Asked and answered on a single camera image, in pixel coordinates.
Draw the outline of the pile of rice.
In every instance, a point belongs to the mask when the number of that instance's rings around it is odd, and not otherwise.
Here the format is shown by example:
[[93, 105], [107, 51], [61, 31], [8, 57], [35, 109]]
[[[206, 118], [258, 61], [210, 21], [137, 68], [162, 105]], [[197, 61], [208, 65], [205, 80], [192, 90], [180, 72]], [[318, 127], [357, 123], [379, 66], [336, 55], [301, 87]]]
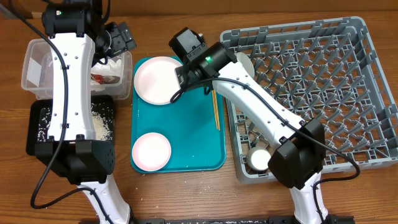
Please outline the pile of rice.
[[[51, 107], [40, 110], [37, 126], [36, 140], [44, 142], [47, 139], [47, 131], [50, 127]], [[92, 103], [91, 116], [96, 132], [96, 140], [114, 142], [114, 106], [109, 103]]]

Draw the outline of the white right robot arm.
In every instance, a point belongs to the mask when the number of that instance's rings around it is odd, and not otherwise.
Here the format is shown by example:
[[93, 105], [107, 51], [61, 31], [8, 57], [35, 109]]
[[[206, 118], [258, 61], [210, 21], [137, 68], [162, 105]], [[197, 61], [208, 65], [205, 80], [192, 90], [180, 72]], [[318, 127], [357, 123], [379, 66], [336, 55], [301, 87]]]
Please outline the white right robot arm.
[[254, 80], [249, 57], [235, 53], [221, 42], [211, 47], [203, 36], [188, 27], [175, 34], [170, 48], [182, 61], [176, 68], [182, 93], [203, 86], [205, 93], [214, 90], [234, 103], [258, 127], [269, 145], [271, 156], [263, 161], [266, 168], [289, 188], [295, 206], [295, 222], [323, 223], [328, 210], [317, 182], [323, 169], [325, 131], [319, 121], [304, 121], [278, 103]]

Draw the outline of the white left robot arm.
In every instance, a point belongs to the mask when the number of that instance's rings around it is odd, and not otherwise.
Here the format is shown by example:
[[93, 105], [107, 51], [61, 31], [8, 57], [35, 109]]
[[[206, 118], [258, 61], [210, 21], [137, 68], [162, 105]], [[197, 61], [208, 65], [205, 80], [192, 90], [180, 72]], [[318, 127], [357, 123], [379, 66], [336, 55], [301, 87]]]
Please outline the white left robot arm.
[[66, 178], [83, 192], [101, 223], [134, 223], [131, 207], [113, 177], [113, 143], [96, 138], [91, 115], [91, 68], [133, 49], [101, 1], [51, 2], [42, 14], [42, 37], [53, 62], [52, 117], [35, 156], [46, 172]]

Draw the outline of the grey bowl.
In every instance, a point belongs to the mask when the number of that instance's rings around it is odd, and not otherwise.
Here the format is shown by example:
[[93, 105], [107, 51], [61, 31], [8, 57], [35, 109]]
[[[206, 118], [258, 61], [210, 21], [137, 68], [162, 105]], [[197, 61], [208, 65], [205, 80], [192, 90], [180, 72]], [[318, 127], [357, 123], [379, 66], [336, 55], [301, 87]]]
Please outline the grey bowl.
[[235, 56], [239, 62], [242, 63], [244, 69], [247, 71], [251, 78], [254, 78], [255, 71], [251, 59], [243, 52], [236, 52]]

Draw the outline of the white cup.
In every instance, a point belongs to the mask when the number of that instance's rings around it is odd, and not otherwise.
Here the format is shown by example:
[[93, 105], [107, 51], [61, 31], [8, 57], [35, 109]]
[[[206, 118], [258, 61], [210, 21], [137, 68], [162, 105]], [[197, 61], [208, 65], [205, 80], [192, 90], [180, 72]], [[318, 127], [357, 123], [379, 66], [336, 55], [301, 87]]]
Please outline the white cup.
[[246, 163], [251, 169], [265, 171], [269, 168], [270, 152], [264, 147], [253, 147], [246, 154]]

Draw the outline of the white plastic wrapper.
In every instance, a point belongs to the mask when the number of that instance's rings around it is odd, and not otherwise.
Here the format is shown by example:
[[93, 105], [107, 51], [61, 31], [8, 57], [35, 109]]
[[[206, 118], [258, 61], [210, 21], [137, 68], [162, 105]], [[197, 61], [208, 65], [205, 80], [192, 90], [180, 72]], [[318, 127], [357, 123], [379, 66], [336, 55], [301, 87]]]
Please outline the white plastic wrapper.
[[119, 83], [122, 68], [121, 57], [109, 58], [106, 65], [97, 63], [91, 68], [91, 90], [103, 91], [106, 87]]

